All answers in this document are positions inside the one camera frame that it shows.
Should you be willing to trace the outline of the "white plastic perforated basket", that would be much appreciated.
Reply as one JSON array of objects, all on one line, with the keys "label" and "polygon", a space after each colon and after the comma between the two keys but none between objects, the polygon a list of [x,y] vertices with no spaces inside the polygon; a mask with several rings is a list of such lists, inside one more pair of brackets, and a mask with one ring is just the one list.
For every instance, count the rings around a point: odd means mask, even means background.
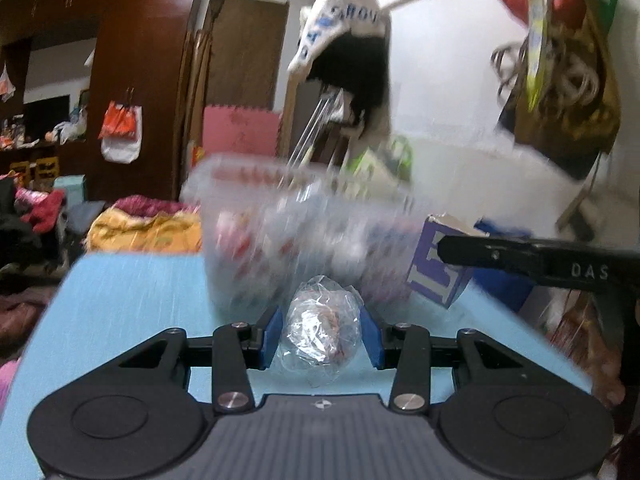
[{"label": "white plastic perforated basket", "polygon": [[220,318],[250,321],[287,307],[299,286],[324,275],[366,304],[404,304],[426,218],[408,188],[322,166],[215,154],[183,183],[198,208],[209,303]]}]

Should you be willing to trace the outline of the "clear plastic bag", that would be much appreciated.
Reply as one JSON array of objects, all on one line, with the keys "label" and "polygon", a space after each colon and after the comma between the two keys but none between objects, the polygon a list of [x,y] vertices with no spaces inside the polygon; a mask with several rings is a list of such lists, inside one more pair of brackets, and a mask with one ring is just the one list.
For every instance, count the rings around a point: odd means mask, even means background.
[{"label": "clear plastic bag", "polygon": [[334,382],[361,344],[362,307],[356,289],[325,275],[300,284],[284,317],[280,369],[312,388]]}]

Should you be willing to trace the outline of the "white hanging tote bag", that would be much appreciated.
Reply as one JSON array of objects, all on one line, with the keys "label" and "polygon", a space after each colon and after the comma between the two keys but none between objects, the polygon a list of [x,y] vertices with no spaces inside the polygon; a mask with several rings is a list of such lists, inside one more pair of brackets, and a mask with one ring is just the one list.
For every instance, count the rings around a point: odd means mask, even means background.
[{"label": "white hanging tote bag", "polygon": [[338,37],[386,36],[378,0],[314,0],[300,30],[297,51],[288,64],[288,76],[306,78],[312,63]]}]

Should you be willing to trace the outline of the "brown wooden board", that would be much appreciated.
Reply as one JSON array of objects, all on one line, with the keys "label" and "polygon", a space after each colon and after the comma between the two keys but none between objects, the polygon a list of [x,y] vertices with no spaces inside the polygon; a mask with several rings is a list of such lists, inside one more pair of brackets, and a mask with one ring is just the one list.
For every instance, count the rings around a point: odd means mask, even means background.
[{"label": "brown wooden board", "polygon": [[209,0],[207,105],[273,108],[289,8],[268,0]]}]

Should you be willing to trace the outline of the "brown hanging bag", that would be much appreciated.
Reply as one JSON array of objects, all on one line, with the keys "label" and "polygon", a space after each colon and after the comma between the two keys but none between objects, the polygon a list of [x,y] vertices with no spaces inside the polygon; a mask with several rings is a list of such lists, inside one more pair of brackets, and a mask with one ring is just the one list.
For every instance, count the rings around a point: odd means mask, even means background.
[{"label": "brown hanging bag", "polygon": [[528,41],[491,55],[503,108],[498,125],[564,174],[584,180],[612,151],[620,122],[620,90],[599,0],[554,0],[546,45],[546,81],[535,108],[526,94]]}]

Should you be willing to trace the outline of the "purple white small box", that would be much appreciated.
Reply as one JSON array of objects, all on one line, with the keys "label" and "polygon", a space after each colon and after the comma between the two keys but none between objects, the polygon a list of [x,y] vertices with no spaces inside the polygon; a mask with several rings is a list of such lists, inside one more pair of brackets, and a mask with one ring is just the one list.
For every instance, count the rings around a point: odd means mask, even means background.
[{"label": "purple white small box", "polygon": [[451,214],[428,216],[414,252],[406,283],[414,291],[448,309],[464,292],[473,271],[439,258],[437,245],[446,235],[487,236]]}]

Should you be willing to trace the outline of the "teal cardboard box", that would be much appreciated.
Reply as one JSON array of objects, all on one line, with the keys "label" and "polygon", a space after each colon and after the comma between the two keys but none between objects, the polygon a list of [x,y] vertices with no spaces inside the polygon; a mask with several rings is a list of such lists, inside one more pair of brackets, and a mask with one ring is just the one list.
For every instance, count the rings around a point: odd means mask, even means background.
[{"label": "teal cardboard box", "polygon": [[69,207],[82,204],[86,200],[86,177],[82,174],[57,177],[53,187],[65,193],[66,204]]}]

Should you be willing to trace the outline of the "metal crutches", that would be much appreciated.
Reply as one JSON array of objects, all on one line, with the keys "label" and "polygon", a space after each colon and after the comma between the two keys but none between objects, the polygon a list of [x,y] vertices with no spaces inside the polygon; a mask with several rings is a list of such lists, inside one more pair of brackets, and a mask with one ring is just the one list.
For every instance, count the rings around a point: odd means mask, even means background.
[{"label": "metal crutches", "polygon": [[327,88],[321,93],[291,155],[288,156],[288,166],[298,167],[320,162],[331,134],[340,131],[343,123],[344,97],[342,89]]}]

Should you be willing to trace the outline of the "dark red wooden wardrobe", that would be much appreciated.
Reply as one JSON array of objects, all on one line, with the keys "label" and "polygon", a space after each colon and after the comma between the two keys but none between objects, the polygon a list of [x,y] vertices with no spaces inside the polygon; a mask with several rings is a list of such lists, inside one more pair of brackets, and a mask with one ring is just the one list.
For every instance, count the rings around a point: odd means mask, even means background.
[{"label": "dark red wooden wardrobe", "polygon": [[[58,148],[64,176],[86,179],[92,200],[140,194],[177,195],[186,88],[186,42],[201,0],[2,0],[1,42],[34,47],[96,36],[85,140]],[[99,132],[111,102],[142,108],[140,154],[130,164],[108,162]]]}]

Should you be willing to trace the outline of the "pink foam mat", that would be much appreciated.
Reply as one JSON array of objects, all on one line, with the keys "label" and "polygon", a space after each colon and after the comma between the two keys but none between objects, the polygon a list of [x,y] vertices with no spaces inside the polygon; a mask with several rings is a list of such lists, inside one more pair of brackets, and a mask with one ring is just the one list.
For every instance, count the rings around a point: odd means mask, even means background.
[{"label": "pink foam mat", "polygon": [[202,144],[206,155],[277,155],[280,115],[254,107],[208,106]]}]

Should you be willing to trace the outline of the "orange white hanging bag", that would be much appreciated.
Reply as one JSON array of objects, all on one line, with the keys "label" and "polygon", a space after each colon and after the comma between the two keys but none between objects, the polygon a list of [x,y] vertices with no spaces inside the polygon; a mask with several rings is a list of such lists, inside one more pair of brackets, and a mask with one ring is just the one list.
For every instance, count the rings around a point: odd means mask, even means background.
[{"label": "orange white hanging bag", "polygon": [[99,134],[103,158],[125,165],[137,160],[141,151],[142,125],[141,106],[111,101]]}]

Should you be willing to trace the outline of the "yellow patterned blanket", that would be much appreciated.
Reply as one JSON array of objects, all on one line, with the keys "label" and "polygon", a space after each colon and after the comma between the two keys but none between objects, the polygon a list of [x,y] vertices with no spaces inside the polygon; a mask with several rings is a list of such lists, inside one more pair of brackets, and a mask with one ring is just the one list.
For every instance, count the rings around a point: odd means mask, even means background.
[{"label": "yellow patterned blanket", "polygon": [[92,222],[85,245],[88,252],[197,254],[202,248],[201,219],[190,212],[142,218],[108,208]]}]

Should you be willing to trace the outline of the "green white shopping bag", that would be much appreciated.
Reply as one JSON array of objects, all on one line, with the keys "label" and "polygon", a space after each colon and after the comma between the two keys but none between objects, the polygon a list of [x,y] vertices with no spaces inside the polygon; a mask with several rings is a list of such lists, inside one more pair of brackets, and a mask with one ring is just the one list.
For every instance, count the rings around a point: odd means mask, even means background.
[{"label": "green white shopping bag", "polygon": [[391,186],[409,184],[413,150],[405,136],[390,136],[374,148],[365,148],[346,166],[355,177]]}]

